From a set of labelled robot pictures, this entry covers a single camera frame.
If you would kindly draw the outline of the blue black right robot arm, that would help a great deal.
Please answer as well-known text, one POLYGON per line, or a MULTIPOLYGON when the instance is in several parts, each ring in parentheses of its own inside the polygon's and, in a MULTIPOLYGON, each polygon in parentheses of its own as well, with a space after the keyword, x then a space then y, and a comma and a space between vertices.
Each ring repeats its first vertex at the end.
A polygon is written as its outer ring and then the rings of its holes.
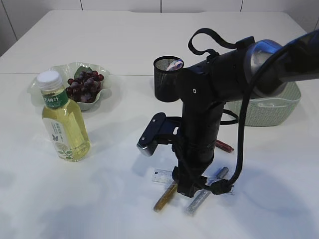
POLYGON ((240 176, 246 113, 250 99, 280 94, 288 82, 319 76, 319 33, 313 31, 279 45, 272 40, 255 41, 247 37, 236 43, 225 41, 209 28, 206 34, 228 52, 207 49, 204 61, 183 68, 176 78, 176 91, 182 100, 182 119, 178 129, 180 143, 175 147, 178 167, 173 171, 177 191, 193 197, 200 189, 214 195, 227 193, 240 176), (237 162, 233 176, 206 185, 204 171, 214 158, 215 143, 227 102, 241 101, 238 120, 237 162))

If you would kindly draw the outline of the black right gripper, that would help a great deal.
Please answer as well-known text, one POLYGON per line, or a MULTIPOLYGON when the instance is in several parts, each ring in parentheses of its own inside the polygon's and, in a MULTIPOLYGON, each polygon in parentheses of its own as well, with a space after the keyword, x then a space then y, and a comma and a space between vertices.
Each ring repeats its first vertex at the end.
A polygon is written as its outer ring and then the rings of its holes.
POLYGON ((243 51, 231 51, 183 68, 177 75, 176 91, 183 102, 178 129, 183 161, 174 173, 180 194, 192 198, 205 184, 202 174, 214 158, 224 105, 242 99, 248 85, 244 57, 243 51))

